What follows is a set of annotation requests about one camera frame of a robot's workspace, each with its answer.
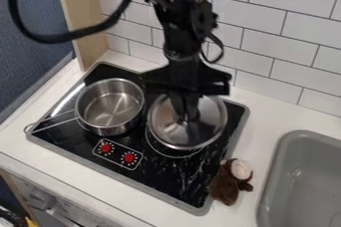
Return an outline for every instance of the black cable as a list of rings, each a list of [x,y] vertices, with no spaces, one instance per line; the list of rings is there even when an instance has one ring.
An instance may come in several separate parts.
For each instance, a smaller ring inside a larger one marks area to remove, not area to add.
[[[30,32],[24,25],[19,9],[18,9],[18,0],[8,0],[9,11],[12,17],[13,22],[18,27],[18,29],[29,39],[44,43],[44,44],[56,44],[56,43],[63,43],[68,42],[71,40],[76,40],[79,38],[83,38],[85,36],[89,36],[95,33],[99,33],[105,31],[115,24],[118,23],[121,15],[125,12],[128,8],[129,4],[132,0],[123,0],[120,4],[119,8],[104,22],[94,25],[88,28],[82,28],[75,31],[62,33],[62,34],[55,34],[55,35],[40,35],[36,33]]]

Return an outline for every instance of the silver lid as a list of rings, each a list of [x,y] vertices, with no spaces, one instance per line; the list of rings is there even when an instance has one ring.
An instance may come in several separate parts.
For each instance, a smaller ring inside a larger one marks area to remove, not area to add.
[[[216,141],[227,124],[227,109],[219,97],[198,101],[199,119],[179,120],[168,96],[160,96],[149,112],[152,135],[162,144],[179,150],[199,149]]]

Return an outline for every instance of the pot handle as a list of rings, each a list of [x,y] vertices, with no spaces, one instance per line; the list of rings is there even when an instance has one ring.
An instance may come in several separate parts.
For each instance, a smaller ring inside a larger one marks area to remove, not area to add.
[[[74,112],[74,111],[75,111],[75,110],[71,110],[71,111],[68,111],[68,112],[60,113],[60,114],[58,114],[58,115],[55,115],[55,116],[52,116],[52,117],[43,119],[42,121],[36,121],[36,122],[30,123],[30,124],[28,124],[28,125],[26,125],[26,126],[24,127],[24,132],[25,132],[26,134],[33,134],[33,133],[36,133],[36,132],[39,132],[39,131],[48,129],[48,128],[50,128],[50,127],[59,126],[59,125],[61,125],[61,124],[64,124],[64,123],[70,122],[70,121],[72,121],[72,120],[78,119],[78,117],[74,117],[74,118],[71,118],[71,119],[67,119],[67,120],[64,120],[64,121],[61,121],[61,122],[52,124],[52,125],[50,125],[50,126],[42,127],[42,128],[36,129],[36,130],[30,130],[34,125],[39,124],[39,123],[41,123],[41,122],[43,122],[43,121],[45,121],[45,120],[53,119],[53,118],[56,118],[56,117],[59,117],[59,116],[62,116],[62,115],[64,115],[64,114],[68,114],[68,113],[71,113],[71,112]]]

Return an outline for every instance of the metal pan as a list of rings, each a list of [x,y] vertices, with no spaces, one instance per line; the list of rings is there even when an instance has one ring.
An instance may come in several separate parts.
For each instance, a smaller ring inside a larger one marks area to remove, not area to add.
[[[119,135],[137,124],[144,106],[144,92],[135,83],[124,79],[102,80],[86,87],[79,94],[74,110],[75,118],[28,131],[34,125],[31,123],[24,131],[35,133],[75,119],[82,128],[94,134]]]

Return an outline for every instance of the sink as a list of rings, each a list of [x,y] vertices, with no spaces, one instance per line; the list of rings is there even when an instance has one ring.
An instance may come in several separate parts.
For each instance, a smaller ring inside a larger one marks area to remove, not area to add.
[[[341,140],[298,130],[280,139],[258,227],[341,227]]]

